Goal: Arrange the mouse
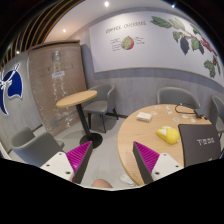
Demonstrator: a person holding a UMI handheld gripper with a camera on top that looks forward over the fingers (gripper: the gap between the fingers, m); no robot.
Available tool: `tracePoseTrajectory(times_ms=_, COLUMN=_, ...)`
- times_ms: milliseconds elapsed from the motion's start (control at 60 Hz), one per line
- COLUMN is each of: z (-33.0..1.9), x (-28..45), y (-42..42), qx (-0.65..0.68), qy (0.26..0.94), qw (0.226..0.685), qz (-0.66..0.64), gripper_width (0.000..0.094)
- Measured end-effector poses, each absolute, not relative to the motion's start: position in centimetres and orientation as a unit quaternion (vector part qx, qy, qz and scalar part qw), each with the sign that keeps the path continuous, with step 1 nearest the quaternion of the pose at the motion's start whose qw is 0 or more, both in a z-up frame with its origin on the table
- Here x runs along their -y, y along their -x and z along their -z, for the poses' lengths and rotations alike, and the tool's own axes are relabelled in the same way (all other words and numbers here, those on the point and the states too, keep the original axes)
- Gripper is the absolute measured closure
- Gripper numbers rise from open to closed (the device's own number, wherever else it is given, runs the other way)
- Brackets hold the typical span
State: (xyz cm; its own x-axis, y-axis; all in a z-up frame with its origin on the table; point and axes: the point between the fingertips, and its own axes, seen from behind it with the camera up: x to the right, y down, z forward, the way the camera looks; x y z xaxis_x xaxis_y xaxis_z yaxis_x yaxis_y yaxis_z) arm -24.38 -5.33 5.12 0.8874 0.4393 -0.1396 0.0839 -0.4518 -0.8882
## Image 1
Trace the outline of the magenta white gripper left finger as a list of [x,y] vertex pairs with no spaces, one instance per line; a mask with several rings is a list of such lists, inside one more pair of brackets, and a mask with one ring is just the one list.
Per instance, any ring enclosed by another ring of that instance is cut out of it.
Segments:
[[71,151],[58,152],[41,168],[73,183],[80,184],[93,150],[92,142],[84,143]]

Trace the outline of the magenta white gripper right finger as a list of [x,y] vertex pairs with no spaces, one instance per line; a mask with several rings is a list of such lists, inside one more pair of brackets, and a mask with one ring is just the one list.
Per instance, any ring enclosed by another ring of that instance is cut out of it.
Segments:
[[133,142],[133,154],[145,185],[183,168],[168,153],[157,153],[147,146]]

